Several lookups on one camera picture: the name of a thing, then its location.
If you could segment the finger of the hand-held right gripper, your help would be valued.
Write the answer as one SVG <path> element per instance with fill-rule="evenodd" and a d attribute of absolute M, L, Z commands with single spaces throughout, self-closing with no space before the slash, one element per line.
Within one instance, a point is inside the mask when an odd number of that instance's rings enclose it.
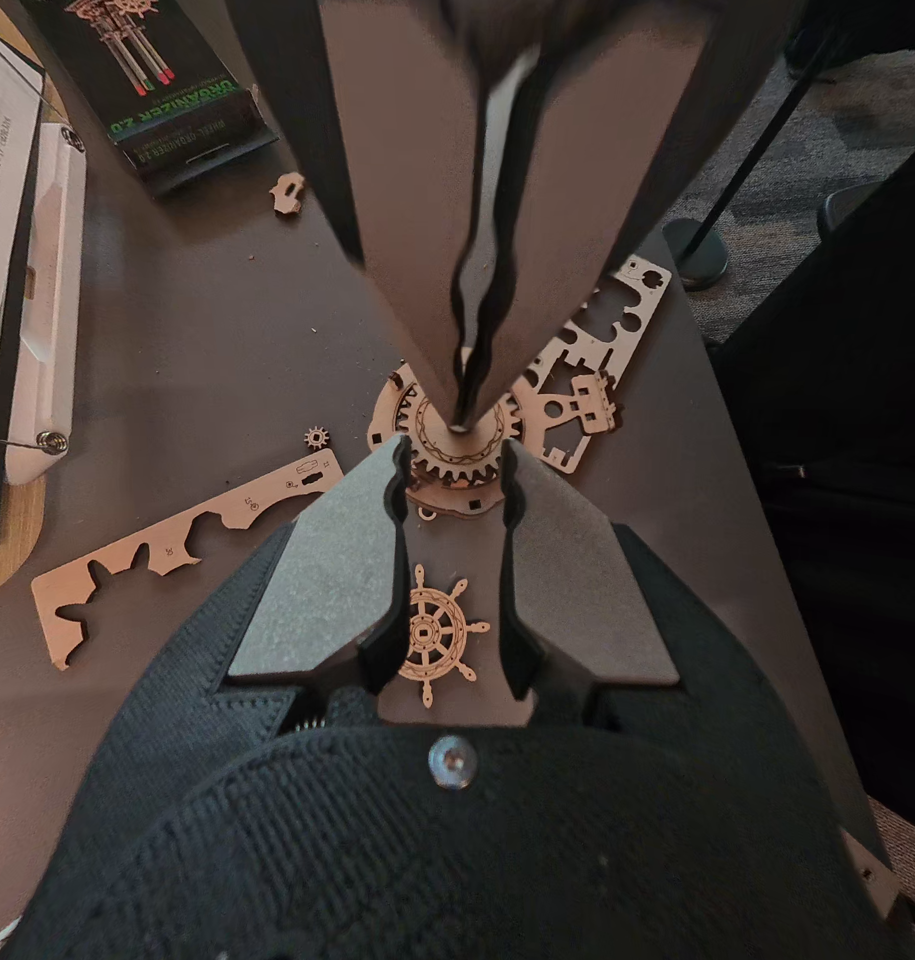
<path fill-rule="evenodd" d="M 460 274 L 478 219 L 496 2 L 319 2 L 363 271 L 451 431 L 460 412 Z"/>
<path fill-rule="evenodd" d="M 468 359 L 470 426 L 579 305 L 666 177 L 660 154 L 708 77 L 717 2 L 523 2 L 475 16 L 486 77 L 534 55 L 511 101 L 492 208 L 495 263 Z"/>

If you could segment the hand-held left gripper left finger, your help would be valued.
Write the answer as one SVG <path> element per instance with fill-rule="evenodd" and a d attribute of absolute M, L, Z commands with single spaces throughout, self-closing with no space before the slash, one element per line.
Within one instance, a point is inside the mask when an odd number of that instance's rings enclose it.
<path fill-rule="evenodd" d="M 409 649 L 411 442 L 395 435 L 303 510 L 231 661 L 239 686 L 379 694 Z"/>

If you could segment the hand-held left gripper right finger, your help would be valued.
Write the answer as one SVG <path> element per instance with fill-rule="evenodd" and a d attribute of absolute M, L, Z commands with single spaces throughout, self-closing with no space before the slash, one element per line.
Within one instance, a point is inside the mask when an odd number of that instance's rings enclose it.
<path fill-rule="evenodd" d="M 501 450 L 500 665 L 517 700 L 680 682 L 604 512 L 515 439 Z"/>

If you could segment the round wooden gear model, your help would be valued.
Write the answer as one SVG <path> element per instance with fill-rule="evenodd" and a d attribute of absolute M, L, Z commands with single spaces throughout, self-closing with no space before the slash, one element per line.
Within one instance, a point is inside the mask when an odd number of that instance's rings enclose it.
<path fill-rule="evenodd" d="M 418 383 L 411 366 L 392 371 L 377 397 L 367 430 L 370 450 L 394 434 L 410 439 L 406 494 L 427 517 L 480 516 L 504 499 L 500 481 L 503 443 L 521 439 L 524 418 L 513 393 L 505 394 L 466 433 L 452 431 Z"/>

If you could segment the wooden ship wheel part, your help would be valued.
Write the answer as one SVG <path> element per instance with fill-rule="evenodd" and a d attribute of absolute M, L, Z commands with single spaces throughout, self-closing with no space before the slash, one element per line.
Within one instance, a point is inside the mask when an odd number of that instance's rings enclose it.
<path fill-rule="evenodd" d="M 467 685 L 479 682 L 479 671 L 467 657 L 475 653 L 479 640 L 491 633 L 492 624 L 467 613 L 468 578 L 456 577 L 442 588 L 428 580 L 422 563 L 416 563 L 412 573 L 407 651 L 398 676 L 417 690 L 422 708 L 429 713 L 442 681 L 457 676 Z"/>

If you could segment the rectangular wooden cut-out sheet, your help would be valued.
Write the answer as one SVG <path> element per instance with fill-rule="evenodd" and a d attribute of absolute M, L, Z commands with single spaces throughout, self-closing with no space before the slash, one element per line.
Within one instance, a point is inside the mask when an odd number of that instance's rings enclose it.
<path fill-rule="evenodd" d="M 636 296 L 611 323 L 611 336 L 602 339 L 569 319 L 536 355 L 515 382 L 511 393 L 521 406 L 523 437 L 518 441 L 560 474 L 573 474 L 594 437 L 585 436 L 571 411 L 571 379 L 606 372 L 613 397 L 632 365 L 648 327 L 667 292 L 671 273 L 639 255 L 632 255 L 605 278 Z"/>

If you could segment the black kit box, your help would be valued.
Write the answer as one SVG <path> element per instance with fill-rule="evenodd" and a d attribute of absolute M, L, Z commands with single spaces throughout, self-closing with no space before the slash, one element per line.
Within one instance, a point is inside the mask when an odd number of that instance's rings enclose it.
<path fill-rule="evenodd" d="M 22 5 L 153 197 L 277 141 L 178 2 Z"/>

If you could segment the long wooden scrap strip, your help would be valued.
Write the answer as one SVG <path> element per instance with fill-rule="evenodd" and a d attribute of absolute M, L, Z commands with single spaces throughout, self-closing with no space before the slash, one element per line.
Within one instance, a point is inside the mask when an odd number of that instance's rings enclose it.
<path fill-rule="evenodd" d="M 199 517 L 213 515 L 227 530 L 247 530 L 273 506 L 293 498 L 324 494 L 343 478 L 334 450 L 323 447 L 38 575 L 31 581 L 30 589 L 51 664 L 66 670 L 70 655 L 84 642 L 81 623 L 58 611 L 89 602 L 97 588 L 91 564 L 116 575 L 129 570 L 139 549 L 145 546 L 148 569 L 166 576 L 200 562 L 187 548 L 187 539 Z"/>

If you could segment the black pole stand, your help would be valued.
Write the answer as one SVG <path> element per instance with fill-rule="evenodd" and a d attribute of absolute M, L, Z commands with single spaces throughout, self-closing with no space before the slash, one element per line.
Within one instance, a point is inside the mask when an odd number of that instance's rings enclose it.
<path fill-rule="evenodd" d="M 839 15 L 829 22 L 807 63 L 797 73 L 786 97 L 704 218 L 701 221 L 675 218 L 664 224 L 663 236 L 685 291 L 707 290 L 726 274 L 729 266 L 728 247 L 717 229 L 717 223 L 826 68 L 841 41 L 840 22 Z"/>

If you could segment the small notched wooden part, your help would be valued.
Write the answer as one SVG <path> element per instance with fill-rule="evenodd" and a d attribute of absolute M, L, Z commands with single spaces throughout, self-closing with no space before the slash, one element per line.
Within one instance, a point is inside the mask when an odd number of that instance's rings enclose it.
<path fill-rule="evenodd" d="M 605 371 L 578 374 L 571 378 L 571 412 L 576 414 L 582 434 L 613 433 L 623 425 L 623 405 L 609 392 L 610 377 Z"/>

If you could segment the dark bag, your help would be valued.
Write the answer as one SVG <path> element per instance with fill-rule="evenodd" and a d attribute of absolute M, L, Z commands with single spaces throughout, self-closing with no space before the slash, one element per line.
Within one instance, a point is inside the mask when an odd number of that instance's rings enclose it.
<path fill-rule="evenodd" d="M 811 70 L 821 72 L 838 43 L 835 28 L 802 27 L 787 41 L 783 61 L 787 77 L 798 81 Z"/>

